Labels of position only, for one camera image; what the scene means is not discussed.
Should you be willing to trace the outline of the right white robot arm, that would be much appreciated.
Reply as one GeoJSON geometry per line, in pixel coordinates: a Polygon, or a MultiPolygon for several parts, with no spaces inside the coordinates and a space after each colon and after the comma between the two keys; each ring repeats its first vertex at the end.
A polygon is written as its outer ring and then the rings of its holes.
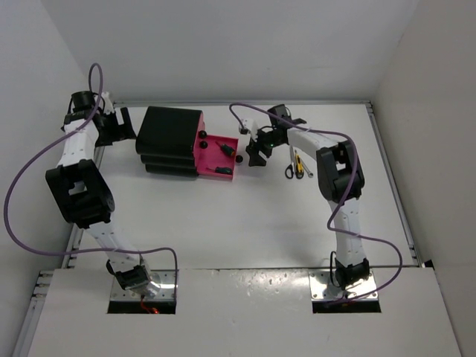
{"type": "Polygon", "coordinates": [[[370,264],[359,237],[358,217],[365,180],[353,142],[349,138],[333,139],[336,132],[312,129],[305,120],[292,118],[284,105],[274,106],[267,113],[271,122],[267,130],[259,128],[252,119],[239,122],[240,133],[250,135],[246,147],[248,165],[264,167],[272,150],[284,144],[312,157],[318,188],[332,210],[328,229],[336,238],[329,280],[340,290],[366,280],[370,264]]]}

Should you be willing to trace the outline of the black drawer cabinet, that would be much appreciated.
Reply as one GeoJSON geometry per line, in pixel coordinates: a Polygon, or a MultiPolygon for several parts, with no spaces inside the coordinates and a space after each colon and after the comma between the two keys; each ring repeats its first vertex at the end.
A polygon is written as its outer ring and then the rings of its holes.
{"type": "Polygon", "coordinates": [[[204,129],[201,110],[150,106],[135,150],[148,173],[195,178],[199,133],[204,129]]]}

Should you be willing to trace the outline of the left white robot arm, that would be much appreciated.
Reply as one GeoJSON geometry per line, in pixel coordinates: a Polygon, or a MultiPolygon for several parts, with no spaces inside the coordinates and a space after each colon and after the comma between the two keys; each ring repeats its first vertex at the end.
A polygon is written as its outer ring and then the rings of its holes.
{"type": "Polygon", "coordinates": [[[115,224],[115,201],[94,160],[95,150],[136,137],[129,111],[115,109],[107,91],[79,91],[63,122],[65,146],[57,166],[45,179],[66,222],[92,236],[105,249],[106,268],[124,291],[157,298],[160,280],[143,255],[115,224]]]}

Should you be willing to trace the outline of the small green stubby screwdriver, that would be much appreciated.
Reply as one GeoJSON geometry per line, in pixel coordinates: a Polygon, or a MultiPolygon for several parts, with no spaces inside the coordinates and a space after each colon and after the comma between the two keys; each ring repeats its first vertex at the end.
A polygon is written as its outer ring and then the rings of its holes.
{"type": "Polygon", "coordinates": [[[230,167],[215,167],[215,168],[207,168],[208,171],[223,174],[223,175],[232,175],[234,172],[230,167]]]}

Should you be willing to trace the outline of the green orange handled screwdriver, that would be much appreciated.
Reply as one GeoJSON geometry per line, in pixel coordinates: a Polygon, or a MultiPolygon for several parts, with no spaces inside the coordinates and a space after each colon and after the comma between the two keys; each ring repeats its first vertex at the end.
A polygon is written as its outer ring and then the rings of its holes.
{"type": "Polygon", "coordinates": [[[228,157],[234,157],[236,155],[236,151],[233,147],[227,145],[227,144],[224,144],[224,143],[220,143],[220,142],[216,142],[216,144],[219,146],[220,150],[228,157]]]}

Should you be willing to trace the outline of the yellow utility knife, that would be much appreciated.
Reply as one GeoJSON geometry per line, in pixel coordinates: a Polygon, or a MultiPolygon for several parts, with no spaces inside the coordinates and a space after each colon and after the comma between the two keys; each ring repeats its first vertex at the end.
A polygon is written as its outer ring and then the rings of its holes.
{"type": "Polygon", "coordinates": [[[295,151],[294,157],[295,157],[295,176],[297,179],[302,179],[304,177],[305,171],[297,151],[295,151]]]}

